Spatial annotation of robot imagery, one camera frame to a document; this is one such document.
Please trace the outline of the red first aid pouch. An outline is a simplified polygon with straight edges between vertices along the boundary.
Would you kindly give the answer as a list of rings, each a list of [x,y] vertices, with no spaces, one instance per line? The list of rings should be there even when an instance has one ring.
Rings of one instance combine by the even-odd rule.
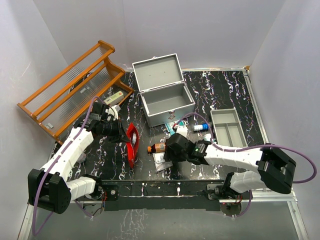
[[[128,126],[126,135],[129,138],[129,142],[126,143],[127,159],[128,159],[130,168],[133,169],[135,166],[136,157],[139,150],[140,136],[137,128],[134,126],[132,122]]]

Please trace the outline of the brown medicine bottle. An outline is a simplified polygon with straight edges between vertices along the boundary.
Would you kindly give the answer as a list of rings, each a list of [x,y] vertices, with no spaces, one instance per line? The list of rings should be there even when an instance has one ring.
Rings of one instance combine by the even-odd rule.
[[[166,151],[166,147],[167,146],[166,146],[165,142],[155,143],[155,144],[147,147],[147,152],[149,154],[164,153]]]

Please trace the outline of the clear bag of plasters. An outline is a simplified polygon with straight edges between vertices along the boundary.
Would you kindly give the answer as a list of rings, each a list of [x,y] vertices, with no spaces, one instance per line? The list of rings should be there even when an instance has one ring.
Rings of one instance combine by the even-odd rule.
[[[161,172],[161,171],[173,166],[173,163],[171,161],[165,161],[164,155],[165,155],[164,152],[152,154],[156,173]]]

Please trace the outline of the grey plastic tray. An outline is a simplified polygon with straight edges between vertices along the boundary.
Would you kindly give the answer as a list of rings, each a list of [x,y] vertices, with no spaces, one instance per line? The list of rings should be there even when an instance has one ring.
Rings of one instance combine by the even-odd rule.
[[[235,108],[211,110],[210,116],[219,145],[238,148],[248,146]]]

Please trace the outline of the bag of gauze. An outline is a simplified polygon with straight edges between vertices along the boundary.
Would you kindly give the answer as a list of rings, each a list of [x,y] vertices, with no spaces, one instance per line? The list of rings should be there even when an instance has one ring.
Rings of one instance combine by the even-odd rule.
[[[137,139],[138,139],[137,134],[133,132],[130,137],[130,142],[133,147],[136,145]]]

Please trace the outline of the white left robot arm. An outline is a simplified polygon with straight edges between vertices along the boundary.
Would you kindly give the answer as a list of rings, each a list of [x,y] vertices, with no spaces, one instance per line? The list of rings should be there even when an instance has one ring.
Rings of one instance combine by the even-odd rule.
[[[102,180],[98,176],[85,174],[75,180],[68,180],[68,177],[95,137],[104,136],[111,143],[130,141],[119,110],[118,105],[94,102],[88,112],[75,121],[69,136],[54,156],[41,169],[32,169],[28,174],[30,205],[62,214],[70,202],[80,197],[89,196],[97,200],[103,195]]]

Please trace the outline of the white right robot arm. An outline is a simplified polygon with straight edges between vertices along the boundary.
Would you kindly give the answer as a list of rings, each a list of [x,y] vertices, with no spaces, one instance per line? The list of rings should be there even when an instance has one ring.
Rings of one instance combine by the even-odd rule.
[[[206,140],[192,142],[179,133],[166,140],[164,160],[244,169],[241,173],[228,173],[223,185],[218,188],[219,195],[230,199],[263,188],[289,194],[297,166],[291,157],[272,144],[247,148],[227,147]]]

